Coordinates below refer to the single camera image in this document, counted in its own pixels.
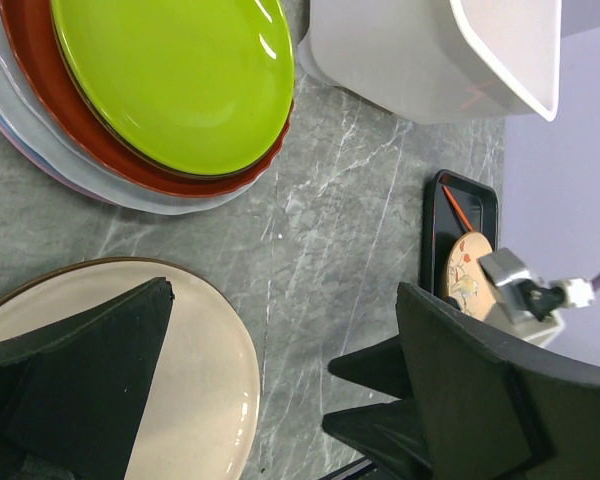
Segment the cream plate with branch motif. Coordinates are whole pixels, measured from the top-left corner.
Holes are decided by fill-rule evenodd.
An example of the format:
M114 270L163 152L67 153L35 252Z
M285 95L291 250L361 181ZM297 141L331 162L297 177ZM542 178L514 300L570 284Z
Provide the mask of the cream plate with branch motif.
M175 300L126 476L237 479L257 429L259 364L232 305L198 275L145 258L73 264L0 299L0 341L95 307L154 277L171 283Z

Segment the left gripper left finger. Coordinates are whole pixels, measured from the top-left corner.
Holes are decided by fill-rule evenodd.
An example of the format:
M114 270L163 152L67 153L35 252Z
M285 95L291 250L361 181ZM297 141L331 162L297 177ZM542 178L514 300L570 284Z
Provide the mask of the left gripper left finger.
M155 277L0 342L0 479L32 454L82 479L122 479L175 295Z

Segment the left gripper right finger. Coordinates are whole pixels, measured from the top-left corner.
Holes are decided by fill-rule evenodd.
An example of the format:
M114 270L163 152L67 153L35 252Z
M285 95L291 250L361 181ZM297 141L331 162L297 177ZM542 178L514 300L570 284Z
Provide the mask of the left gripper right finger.
M600 479L600 366L520 340L421 288L398 334L329 371L390 396L323 430L396 479Z

